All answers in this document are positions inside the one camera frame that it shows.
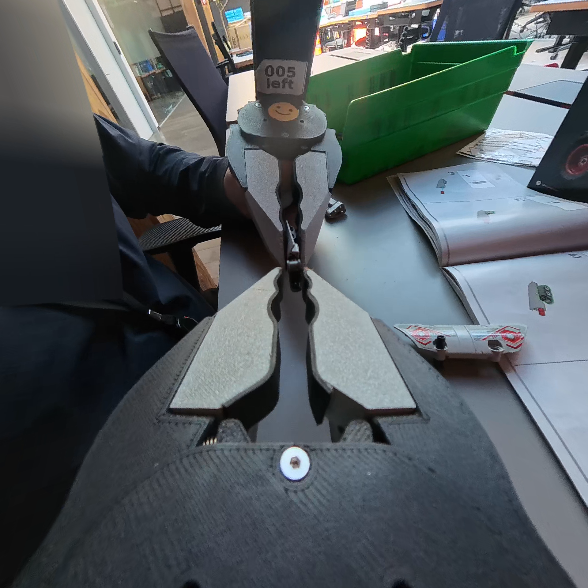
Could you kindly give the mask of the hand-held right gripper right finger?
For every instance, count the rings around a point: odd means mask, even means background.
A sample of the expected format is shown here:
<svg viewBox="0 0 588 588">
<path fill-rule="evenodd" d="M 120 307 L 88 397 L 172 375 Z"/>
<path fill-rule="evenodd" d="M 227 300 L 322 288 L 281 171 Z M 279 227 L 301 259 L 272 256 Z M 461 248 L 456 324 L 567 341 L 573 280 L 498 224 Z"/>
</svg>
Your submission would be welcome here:
<svg viewBox="0 0 588 588">
<path fill-rule="evenodd" d="M 305 271 L 307 381 L 317 424 L 411 415 L 417 405 L 369 313 Z"/>
</svg>

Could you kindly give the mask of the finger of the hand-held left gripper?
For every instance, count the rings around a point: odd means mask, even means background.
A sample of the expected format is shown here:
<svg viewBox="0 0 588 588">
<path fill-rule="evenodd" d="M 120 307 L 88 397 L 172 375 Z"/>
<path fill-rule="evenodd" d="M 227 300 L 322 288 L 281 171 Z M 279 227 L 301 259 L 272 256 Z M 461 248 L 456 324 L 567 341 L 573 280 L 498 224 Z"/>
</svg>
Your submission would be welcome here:
<svg viewBox="0 0 588 588">
<path fill-rule="evenodd" d="M 278 198 L 278 160 L 262 150 L 246 150 L 246 202 L 258 233 L 277 264 L 285 268 L 285 243 L 281 202 Z"/>
<path fill-rule="evenodd" d="M 308 266 L 324 223 L 330 198 L 326 153 L 306 153 L 295 160 L 295 181 L 300 190 L 298 239 L 303 267 Z"/>
</svg>

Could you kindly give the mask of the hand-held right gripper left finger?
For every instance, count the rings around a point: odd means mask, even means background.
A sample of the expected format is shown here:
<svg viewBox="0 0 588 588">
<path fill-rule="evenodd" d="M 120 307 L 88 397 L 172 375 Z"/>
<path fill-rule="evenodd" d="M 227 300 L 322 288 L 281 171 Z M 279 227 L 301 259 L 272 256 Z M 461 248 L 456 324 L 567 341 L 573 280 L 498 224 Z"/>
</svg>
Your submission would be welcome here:
<svg viewBox="0 0 588 588">
<path fill-rule="evenodd" d="M 212 319 L 170 411 L 272 411 L 279 389 L 282 269 L 274 268 Z"/>
</svg>

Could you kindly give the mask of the small black lego piece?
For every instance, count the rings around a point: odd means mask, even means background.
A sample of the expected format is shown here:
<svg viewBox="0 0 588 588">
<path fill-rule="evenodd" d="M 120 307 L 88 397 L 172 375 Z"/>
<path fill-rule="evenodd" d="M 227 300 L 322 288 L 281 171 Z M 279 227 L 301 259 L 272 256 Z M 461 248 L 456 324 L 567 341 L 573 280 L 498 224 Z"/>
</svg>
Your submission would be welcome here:
<svg viewBox="0 0 588 588">
<path fill-rule="evenodd" d="M 303 285 L 303 264 L 300 236 L 296 227 L 285 221 L 285 269 L 292 292 L 301 292 Z"/>
</svg>

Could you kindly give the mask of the person's left forearm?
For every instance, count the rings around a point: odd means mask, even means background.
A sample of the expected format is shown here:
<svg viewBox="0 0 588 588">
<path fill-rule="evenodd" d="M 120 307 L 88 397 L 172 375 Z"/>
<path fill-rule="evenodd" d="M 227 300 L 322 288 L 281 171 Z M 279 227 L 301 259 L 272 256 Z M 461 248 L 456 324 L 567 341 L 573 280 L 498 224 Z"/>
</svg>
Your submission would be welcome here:
<svg viewBox="0 0 588 588">
<path fill-rule="evenodd" d="M 239 220 L 224 189 L 227 158 L 148 141 L 107 118 L 93 119 L 118 229 L 128 217 L 147 215 L 173 214 L 203 228 Z"/>
</svg>

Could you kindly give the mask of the white lego panel red print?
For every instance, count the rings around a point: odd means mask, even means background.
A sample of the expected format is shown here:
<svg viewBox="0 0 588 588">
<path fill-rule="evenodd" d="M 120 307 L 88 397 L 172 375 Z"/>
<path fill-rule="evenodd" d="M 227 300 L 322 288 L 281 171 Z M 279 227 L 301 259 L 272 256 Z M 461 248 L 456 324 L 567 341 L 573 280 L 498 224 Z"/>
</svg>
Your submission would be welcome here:
<svg viewBox="0 0 588 588">
<path fill-rule="evenodd" d="M 395 324 L 401 334 L 427 359 L 485 359 L 498 363 L 519 352 L 526 340 L 527 326 Z"/>
</svg>

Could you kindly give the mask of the lego instruction booklet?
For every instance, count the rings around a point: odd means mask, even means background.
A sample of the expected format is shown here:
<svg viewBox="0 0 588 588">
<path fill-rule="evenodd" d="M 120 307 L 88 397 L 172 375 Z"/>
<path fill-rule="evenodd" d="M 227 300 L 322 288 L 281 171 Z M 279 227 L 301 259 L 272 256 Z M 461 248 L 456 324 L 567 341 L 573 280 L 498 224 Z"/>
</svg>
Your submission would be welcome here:
<svg viewBox="0 0 588 588">
<path fill-rule="evenodd" d="M 499 364 L 587 503 L 587 204 L 486 162 L 388 177 L 473 325 L 522 324 Z"/>
</svg>

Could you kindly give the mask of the black lego box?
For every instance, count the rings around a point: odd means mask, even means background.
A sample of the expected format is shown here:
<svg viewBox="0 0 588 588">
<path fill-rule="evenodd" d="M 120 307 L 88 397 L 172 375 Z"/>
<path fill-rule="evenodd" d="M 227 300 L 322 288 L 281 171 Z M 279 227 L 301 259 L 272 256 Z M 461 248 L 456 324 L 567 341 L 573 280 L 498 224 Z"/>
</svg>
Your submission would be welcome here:
<svg viewBox="0 0 588 588">
<path fill-rule="evenodd" d="M 587 82 L 565 115 L 528 188 L 587 203 Z"/>
</svg>

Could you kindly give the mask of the person's left hand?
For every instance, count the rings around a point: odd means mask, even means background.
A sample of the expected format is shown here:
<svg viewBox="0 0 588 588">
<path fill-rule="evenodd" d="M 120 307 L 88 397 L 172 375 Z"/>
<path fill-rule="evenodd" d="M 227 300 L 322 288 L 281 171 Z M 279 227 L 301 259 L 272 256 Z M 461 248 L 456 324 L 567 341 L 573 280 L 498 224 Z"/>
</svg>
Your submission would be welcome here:
<svg viewBox="0 0 588 588">
<path fill-rule="evenodd" d="M 230 168 L 227 168 L 224 174 L 224 193 L 241 216 L 251 220 L 251 213 L 246 201 L 246 188 L 240 185 Z"/>
</svg>

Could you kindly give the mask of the black mesh office chair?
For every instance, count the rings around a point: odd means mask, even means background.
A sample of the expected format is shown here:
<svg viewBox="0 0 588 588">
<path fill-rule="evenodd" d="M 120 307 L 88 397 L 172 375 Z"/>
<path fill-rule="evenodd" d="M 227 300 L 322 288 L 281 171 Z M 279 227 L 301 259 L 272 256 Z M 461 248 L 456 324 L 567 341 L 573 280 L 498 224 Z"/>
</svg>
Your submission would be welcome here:
<svg viewBox="0 0 588 588">
<path fill-rule="evenodd" d="M 194 247 L 220 238 L 221 232 L 220 225 L 202 228 L 180 217 L 154 225 L 138 242 L 147 254 L 167 254 L 176 272 L 201 292 L 213 289 L 215 285 L 203 262 L 194 254 Z"/>
<path fill-rule="evenodd" d="M 443 1 L 430 42 L 504 40 L 522 1 Z"/>
<path fill-rule="evenodd" d="M 193 26 L 176 33 L 148 31 L 153 44 L 206 123 L 221 157 L 226 146 L 229 87 Z"/>
</svg>

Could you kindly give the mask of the green plastic bin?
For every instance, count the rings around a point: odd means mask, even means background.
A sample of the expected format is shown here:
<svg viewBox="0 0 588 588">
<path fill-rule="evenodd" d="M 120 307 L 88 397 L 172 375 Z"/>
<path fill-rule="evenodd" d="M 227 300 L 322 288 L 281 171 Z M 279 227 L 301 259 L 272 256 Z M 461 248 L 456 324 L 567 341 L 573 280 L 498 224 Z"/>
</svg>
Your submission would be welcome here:
<svg viewBox="0 0 588 588">
<path fill-rule="evenodd" d="M 310 78 L 351 185 L 489 127 L 532 40 L 424 42 Z"/>
</svg>

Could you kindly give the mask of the person's dark clothed body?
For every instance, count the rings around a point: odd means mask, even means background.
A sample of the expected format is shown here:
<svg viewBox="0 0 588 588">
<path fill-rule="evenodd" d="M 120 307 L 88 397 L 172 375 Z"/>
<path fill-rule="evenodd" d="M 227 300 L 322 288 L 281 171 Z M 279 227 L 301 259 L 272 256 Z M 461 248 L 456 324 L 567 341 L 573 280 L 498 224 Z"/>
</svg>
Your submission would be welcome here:
<svg viewBox="0 0 588 588">
<path fill-rule="evenodd" d="M 47 534 L 116 405 L 214 314 L 130 224 L 116 232 L 123 299 L 1 308 L 1 587 Z"/>
</svg>

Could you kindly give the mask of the glass door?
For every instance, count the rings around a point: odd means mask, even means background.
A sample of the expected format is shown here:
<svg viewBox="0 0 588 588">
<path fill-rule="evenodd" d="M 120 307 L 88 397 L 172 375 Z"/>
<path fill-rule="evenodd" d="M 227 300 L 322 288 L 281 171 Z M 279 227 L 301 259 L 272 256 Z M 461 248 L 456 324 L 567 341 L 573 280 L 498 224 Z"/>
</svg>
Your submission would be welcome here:
<svg viewBox="0 0 588 588">
<path fill-rule="evenodd" d="M 120 124 L 150 138 L 159 127 L 139 83 L 138 63 L 156 56 L 147 29 L 156 24 L 139 1 L 60 1 L 67 26 L 114 107 Z"/>
</svg>

